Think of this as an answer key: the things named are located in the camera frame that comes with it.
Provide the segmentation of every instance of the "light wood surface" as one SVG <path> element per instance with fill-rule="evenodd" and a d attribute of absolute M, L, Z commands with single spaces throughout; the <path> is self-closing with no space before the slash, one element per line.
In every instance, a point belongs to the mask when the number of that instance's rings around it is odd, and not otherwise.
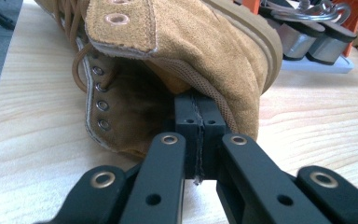
<path fill-rule="evenodd" d="M 73 59 L 54 20 L 25 0 L 0 80 L 0 223 L 49 220 L 89 169 L 138 162 L 89 138 Z M 349 74 L 281 71 L 261 97 L 257 142 L 289 174 L 320 165 L 358 188 L 358 50 L 350 59 Z M 227 223 L 213 181 L 186 181 L 183 220 Z"/>

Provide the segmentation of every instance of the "wooden table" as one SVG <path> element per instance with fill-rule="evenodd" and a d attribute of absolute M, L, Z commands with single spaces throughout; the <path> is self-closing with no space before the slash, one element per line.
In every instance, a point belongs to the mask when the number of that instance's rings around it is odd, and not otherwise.
<path fill-rule="evenodd" d="M 51 219 L 89 169 L 139 161 L 89 138 L 73 59 L 54 20 L 25 0 L 0 80 L 0 223 Z M 281 71 L 261 97 L 257 142 L 289 174 L 320 165 L 358 188 L 358 50 L 350 59 L 349 74 Z M 186 181 L 183 219 L 227 223 L 213 181 Z"/>

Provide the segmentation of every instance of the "metal grommet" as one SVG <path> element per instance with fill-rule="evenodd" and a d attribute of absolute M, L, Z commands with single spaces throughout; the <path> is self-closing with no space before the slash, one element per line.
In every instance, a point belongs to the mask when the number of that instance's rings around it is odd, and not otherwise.
<path fill-rule="evenodd" d="M 316 184 L 328 188 L 334 189 L 338 187 L 338 182 L 331 175 L 322 173 L 322 172 L 312 172 L 310 173 L 310 179 Z"/>
<path fill-rule="evenodd" d="M 107 102 L 105 102 L 105 101 L 98 101 L 97 102 L 97 107 L 101 111 L 106 111 L 106 110 L 109 109 L 109 104 Z"/>
<path fill-rule="evenodd" d="M 98 67 L 98 66 L 93 66 L 92 67 L 92 72 L 95 74 L 95 75 L 98 75 L 98 76 L 103 76 L 104 74 L 104 71 L 102 68 Z"/>
<path fill-rule="evenodd" d="M 246 143 L 248 143 L 248 140 L 246 140 L 246 138 L 241 136 L 232 136 L 230 140 L 232 143 L 239 146 L 246 145 Z"/>
<path fill-rule="evenodd" d="M 95 89 L 97 89 L 97 91 L 101 91 L 101 92 L 107 92 L 107 89 L 103 89 L 101 87 L 101 83 L 97 83 L 97 85 L 95 85 Z"/>
<path fill-rule="evenodd" d="M 178 138 L 174 135 L 165 135 L 161 138 L 161 142 L 166 145 L 172 145 L 178 142 Z"/>
<path fill-rule="evenodd" d="M 102 182 L 98 181 L 98 178 L 102 176 L 107 177 L 107 179 Z M 107 171 L 101 171 L 92 176 L 91 185 L 96 189 L 103 189 L 113 184 L 113 182 L 115 182 L 115 179 L 116 179 L 115 174 Z"/>
<path fill-rule="evenodd" d="M 116 26 L 116 25 L 125 25 L 125 24 L 129 23 L 130 18 L 124 14 L 112 13 L 112 14 L 106 15 L 104 17 L 104 20 L 106 22 L 110 23 L 111 26 Z"/>
<path fill-rule="evenodd" d="M 109 4 L 121 5 L 121 4 L 128 4 L 130 0 L 107 0 Z"/>
<path fill-rule="evenodd" d="M 109 131 L 110 129 L 109 123 L 104 119 L 98 120 L 98 126 L 104 131 Z"/>

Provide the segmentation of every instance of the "tan shoelace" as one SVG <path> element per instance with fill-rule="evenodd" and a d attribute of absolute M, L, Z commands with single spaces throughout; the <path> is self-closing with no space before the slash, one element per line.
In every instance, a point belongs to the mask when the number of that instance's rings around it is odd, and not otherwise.
<path fill-rule="evenodd" d="M 87 92 L 87 86 L 83 83 L 78 73 L 78 66 L 84 57 L 94 49 L 89 41 L 83 49 L 79 49 L 76 43 L 77 30 L 81 21 L 86 18 L 87 8 L 89 6 L 90 0 L 54 0 L 53 1 L 53 13 L 54 18 L 59 27 L 61 27 L 66 36 L 68 37 L 71 46 L 74 50 L 77 51 L 74 62 L 72 64 L 72 75 L 74 77 L 75 84 L 83 92 Z M 61 13 L 63 12 L 64 16 L 64 25 L 62 25 Z M 104 76 L 104 80 L 101 82 L 99 88 L 106 90 L 109 85 L 112 83 L 115 74 L 120 70 L 120 66 L 115 63 L 112 71 Z"/>

